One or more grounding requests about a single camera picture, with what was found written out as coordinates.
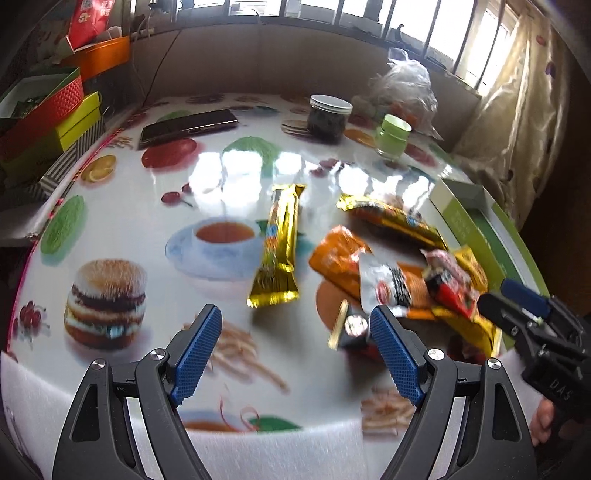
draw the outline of green box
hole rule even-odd
[[[481,185],[440,179],[429,198],[460,245],[468,245],[499,290],[512,278],[548,296],[548,288],[530,251],[509,217]]]

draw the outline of hamburger print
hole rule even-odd
[[[80,267],[68,294],[64,326],[77,342],[91,348],[128,346],[145,312],[147,275],[128,260],[93,260]]]

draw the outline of green lid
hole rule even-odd
[[[388,135],[392,135],[400,140],[406,140],[413,128],[397,116],[386,115],[382,122],[382,129]]]

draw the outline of metal screw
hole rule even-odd
[[[104,368],[105,365],[106,362],[102,358],[97,358],[94,362],[90,364],[90,368],[93,370],[100,370],[101,368]]]
[[[431,348],[427,352],[427,355],[433,360],[443,360],[443,357],[445,356],[445,354],[439,348]]]
[[[156,348],[149,353],[152,360],[162,360],[166,356],[166,351],[163,348]]]
[[[493,370],[498,370],[502,367],[500,360],[497,360],[496,358],[489,358],[486,361],[486,364]]]

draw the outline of wall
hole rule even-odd
[[[556,167],[521,236],[551,293],[591,312],[591,85],[573,67],[566,134]]]
[[[153,35],[135,45],[146,91],[176,35]],[[386,49],[334,33],[282,25],[188,28],[165,58],[149,100],[208,92],[327,93],[349,99],[387,69]],[[455,77],[431,72],[431,81],[439,101],[434,124],[443,147],[450,149],[479,97]]]

